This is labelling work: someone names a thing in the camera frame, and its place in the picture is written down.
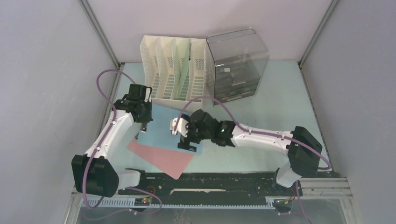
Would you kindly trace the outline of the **blue folder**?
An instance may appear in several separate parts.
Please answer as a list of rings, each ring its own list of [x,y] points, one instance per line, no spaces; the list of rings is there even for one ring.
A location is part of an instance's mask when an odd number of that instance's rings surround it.
[[[171,134],[170,121],[177,118],[179,113],[179,110],[153,104],[153,120],[147,124],[146,132],[140,132],[138,134],[137,142],[141,145],[201,155],[202,144],[191,143],[192,146],[196,147],[195,152],[177,147],[177,144],[180,142],[180,135]]]

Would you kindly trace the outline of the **pink folder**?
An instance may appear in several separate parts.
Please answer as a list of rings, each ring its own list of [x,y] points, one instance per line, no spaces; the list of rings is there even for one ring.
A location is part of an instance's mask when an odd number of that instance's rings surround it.
[[[187,168],[194,154],[139,144],[133,139],[127,149],[149,164],[177,180]]]

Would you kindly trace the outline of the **purple marker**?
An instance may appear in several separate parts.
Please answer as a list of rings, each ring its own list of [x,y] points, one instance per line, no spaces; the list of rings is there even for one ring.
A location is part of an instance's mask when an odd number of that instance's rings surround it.
[[[236,76],[233,73],[231,74],[231,78],[232,78],[232,85],[236,85],[237,84],[237,78],[236,78]]]

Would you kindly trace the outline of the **green clipboard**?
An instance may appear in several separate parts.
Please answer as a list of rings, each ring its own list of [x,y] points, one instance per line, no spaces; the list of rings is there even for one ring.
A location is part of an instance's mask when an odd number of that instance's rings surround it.
[[[172,45],[172,60],[174,69],[174,85],[171,99],[178,100],[186,80],[191,53],[190,38],[175,38]]]

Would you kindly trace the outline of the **smoky transparent drawer cabinet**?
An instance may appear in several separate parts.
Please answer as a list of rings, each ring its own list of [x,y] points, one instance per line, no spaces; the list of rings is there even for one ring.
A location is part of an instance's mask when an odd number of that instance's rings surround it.
[[[258,92],[269,61],[269,49],[252,27],[206,38],[210,71],[207,88],[209,95],[226,103],[254,96]],[[231,74],[237,78],[232,85]]]

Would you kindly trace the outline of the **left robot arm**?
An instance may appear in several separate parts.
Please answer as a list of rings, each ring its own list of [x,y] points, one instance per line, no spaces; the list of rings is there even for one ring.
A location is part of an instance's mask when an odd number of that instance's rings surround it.
[[[114,102],[110,118],[92,146],[83,155],[73,157],[77,192],[103,197],[112,197],[128,187],[136,194],[146,192],[148,182],[141,178],[140,171],[116,171],[111,162],[127,130],[153,120],[151,92],[149,86],[131,84],[128,93]]]

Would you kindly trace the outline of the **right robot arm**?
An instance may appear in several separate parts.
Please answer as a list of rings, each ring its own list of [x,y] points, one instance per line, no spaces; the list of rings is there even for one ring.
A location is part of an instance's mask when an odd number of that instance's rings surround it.
[[[275,152],[287,158],[272,181],[272,190],[284,195],[302,177],[313,177],[319,171],[322,145],[304,127],[292,131],[270,131],[237,124],[232,120],[213,118],[199,109],[193,114],[182,114],[170,121],[172,135],[180,135],[177,147],[196,151],[195,144],[210,140],[221,147],[252,147]]]

